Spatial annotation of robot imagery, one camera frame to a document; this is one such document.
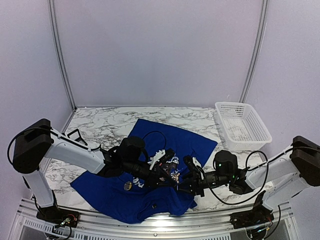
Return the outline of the round button badge brooch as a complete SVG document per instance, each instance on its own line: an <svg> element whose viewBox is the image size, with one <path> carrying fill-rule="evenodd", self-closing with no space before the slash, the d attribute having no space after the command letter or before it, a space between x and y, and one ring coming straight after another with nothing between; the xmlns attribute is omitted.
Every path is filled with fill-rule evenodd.
<svg viewBox="0 0 320 240"><path fill-rule="evenodd" d="M127 181L127 182L124 184L123 189L124 189L125 191L130 191L130 190L132 189L132 187L133 187L132 182L131 182L131 181Z"/></svg>

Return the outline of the blue printed t-shirt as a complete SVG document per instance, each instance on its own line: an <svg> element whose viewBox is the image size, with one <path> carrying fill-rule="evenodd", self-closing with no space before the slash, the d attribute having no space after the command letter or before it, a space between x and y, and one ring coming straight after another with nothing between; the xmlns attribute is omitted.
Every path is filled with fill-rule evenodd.
<svg viewBox="0 0 320 240"><path fill-rule="evenodd" d="M180 176L188 172L183 157L195 157L204 166L218 144L197 133L141 118L129 135L145 141L149 157L159 150L173 149L175 155L167 161L169 173L179 172ZM130 191L124 190L126 182L132 182ZM105 178L86 171L70 186L95 210L127 224L141 223L158 213L181 216L197 206L193 195L172 187L146 187L144 180L125 172Z"/></svg>

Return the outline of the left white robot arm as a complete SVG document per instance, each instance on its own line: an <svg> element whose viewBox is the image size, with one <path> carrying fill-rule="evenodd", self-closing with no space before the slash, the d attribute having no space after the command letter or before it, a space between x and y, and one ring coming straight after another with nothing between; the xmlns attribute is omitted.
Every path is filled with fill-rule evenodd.
<svg viewBox="0 0 320 240"><path fill-rule="evenodd" d="M140 161L141 155L149 157L145 147L142 138L129 136L109 150L101 146L91 148L81 137L72 139L54 129L48 119L42 118L14 136L6 154L11 166L22 175L33 193L38 217L58 223L69 212L58 207L56 196L40 169L44 158L57 159L104 178L128 173L152 188L177 185L162 168L174 156L174 151L170 148L160 150L151 161Z"/></svg>

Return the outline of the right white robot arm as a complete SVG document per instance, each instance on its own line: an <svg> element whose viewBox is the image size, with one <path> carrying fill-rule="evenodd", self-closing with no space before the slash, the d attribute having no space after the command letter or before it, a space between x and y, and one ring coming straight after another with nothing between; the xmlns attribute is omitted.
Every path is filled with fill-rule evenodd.
<svg viewBox="0 0 320 240"><path fill-rule="evenodd" d="M254 167L239 168L237 156L227 150L215 154L210 172L196 165L194 157L187 155L183 160L189 172L177 190L201 197L205 189L213 191L221 186L235 195L255 192L254 207L247 214L252 224L260 223L267 213L303 190L320 185L320 147L302 136L294 137L288 148Z"/></svg>

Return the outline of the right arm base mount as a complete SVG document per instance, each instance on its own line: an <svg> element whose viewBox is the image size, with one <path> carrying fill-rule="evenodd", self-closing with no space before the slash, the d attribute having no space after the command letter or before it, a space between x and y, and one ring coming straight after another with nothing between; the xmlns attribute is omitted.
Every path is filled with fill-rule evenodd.
<svg viewBox="0 0 320 240"><path fill-rule="evenodd" d="M248 228L274 220L273 212L265 209L247 210L232 213L230 215L230 223L234 229Z"/></svg>

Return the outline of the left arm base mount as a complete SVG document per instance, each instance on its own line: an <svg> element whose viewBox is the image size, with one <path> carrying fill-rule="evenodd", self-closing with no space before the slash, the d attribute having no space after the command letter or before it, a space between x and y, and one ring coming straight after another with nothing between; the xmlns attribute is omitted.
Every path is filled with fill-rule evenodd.
<svg viewBox="0 0 320 240"><path fill-rule="evenodd" d="M39 207L36 217L40 220L53 223L57 227L68 226L76 228L80 213L78 211L60 208L58 206Z"/></svg>

